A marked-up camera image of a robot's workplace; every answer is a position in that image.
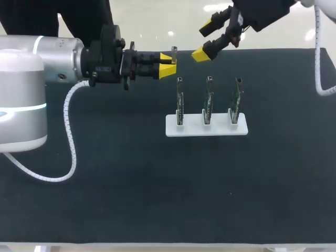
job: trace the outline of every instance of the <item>black tabletop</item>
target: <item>black tabletop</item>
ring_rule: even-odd
[[[177,75],[98,85],[75,94],[78,154],[62,183],[29,177],[0,155],[0,242],[336,243],[336,97],[314,87],[314,51],[223,51],[197,64],[178,54]],[[322,51],[324,88],[336,84]],[[184,79],[185,113],[199,113],[206,77],[214,112],[244,84],[247,136],[168,138]],[[70,86],[48,85],[48,141],[14,156],[34,172],[71,165],[62,119]]]

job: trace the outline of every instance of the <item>cable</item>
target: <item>cable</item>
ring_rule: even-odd
[[[316,42],[315,42],[315,86],[316,91],[321,96],[329,96],[336,92],[336,86],[323,90],[321,86],[321,18],[320,18],[320,8],[315,5],[315,19],[316,19]]]
[[[76,85],[74,85],[70,91],[68,92],[65,101],[64,101],[64,106],[63,106],[63,117],[64,117],[64,125],[65,125],[65,129],[67,131],[67,136],[68,136],[68,140],[69,140],[69,146],[70,146],[70,151],[71,151],[71,159],[72,159],[72,163],[71,163],[71,169],[69,171],[69,173],[63,177],[44,177],[41,176],[35,172],[32,172],[31,170],[29,170],[28,168],[24,167],[19,161],[17,161],[11,154],[9,153],[4,153],[4,155],[12,161],[13,164],[15,164],[17,167],[19,167],[22,171],[24,171],[25,173],[27,173],[28,175],[38,179],[38,180],[43,180],[43,181],[47,181],[47,182],[61,182],[61,181],[65,181],[67,179],[69,179],[76,170],[76,165],[77,165],[77,157],[76,157],[76,150],[75,150],[75,144],[73,143],[74,140],[72,138],[72,133],[71,133],[71,128],[70,128],[70,122],[69,122],[69,104],[70,104],[70,100],[72,95],[79,89],[82,87],[89,87],[89,82],[88,81],[82,81]]]

